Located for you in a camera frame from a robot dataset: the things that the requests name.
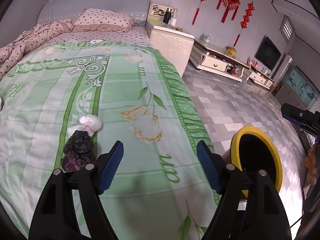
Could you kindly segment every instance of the gray headboard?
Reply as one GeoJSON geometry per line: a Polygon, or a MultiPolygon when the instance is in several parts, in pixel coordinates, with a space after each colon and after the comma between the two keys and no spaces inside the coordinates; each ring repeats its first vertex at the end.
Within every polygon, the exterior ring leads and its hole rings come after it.
{"type": "Polygon", "coordinates": [[[84,9],[96,8],[117,11],[145,21],[150,0],[55,0],[44,5],[38,17],[38,23],[55,19],[76,19],[84,9]]]}

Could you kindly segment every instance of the yellow rim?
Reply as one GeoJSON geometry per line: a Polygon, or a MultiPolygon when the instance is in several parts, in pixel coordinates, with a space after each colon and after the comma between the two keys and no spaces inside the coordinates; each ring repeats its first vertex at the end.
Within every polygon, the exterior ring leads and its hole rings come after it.
{"type": "MultiPolygon", "coordinates": [[[[271,155],[273,157],[273,160],[275,161],[276,165],[276,189],[279,192],[282,184],[282,165],[280,161],[280,157],[278,155],[278,151],[276,150],[275,145],[272,143],[270,138],[261,130],[258,128],[255,128],[253,126],[245,126],[241,128],[238,132],[236,132],[231,140],[231,148],[230,148],[230,156],[231,156],[231,162],[237,166],[241,171],[241,163],[240,163],[240,156],[239,156],[239,143],[240,138],[244,134],[252,134],[261,139],[265,145],[268,147],[269,151],[271,152],[271,155]]],[[[243,194],[248,197],[248,191],[243,190],[243,194]]]]}

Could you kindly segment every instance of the flat screen tv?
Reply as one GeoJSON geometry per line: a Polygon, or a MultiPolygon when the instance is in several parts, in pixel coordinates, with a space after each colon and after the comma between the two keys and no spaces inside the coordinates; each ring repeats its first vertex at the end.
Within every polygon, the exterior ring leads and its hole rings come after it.
{"type": "Polygon", "coordinates": [[[255,58],[267,68],[273,70],[280,57],[281,53],[277,47],[268,37],[264,37],[255,55],[255,58]]]}

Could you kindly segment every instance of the white cup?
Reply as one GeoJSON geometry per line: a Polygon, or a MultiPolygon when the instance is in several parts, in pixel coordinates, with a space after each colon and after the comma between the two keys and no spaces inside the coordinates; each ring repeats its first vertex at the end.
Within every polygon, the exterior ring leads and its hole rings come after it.
{"type": "Polygon", "coordinates": [[[170,25],[172,25],[172,26],[175,26],[176,25],[176,23],[177,23],[177,19],[170,19],[170,21],[169,21],[169,24],[170,25]]]}

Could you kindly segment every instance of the window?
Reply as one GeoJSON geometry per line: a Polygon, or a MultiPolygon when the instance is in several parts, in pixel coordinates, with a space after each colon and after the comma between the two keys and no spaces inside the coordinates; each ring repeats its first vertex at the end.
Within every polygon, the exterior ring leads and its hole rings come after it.
{"type": "Polygon", "coordinates": [[[284,37],[285,41],[289,43],[292,33],[294,33],[294,28],[290,19],[287,16],[283,17],[283,21],[280,27],[280,32],[284,37]]]}

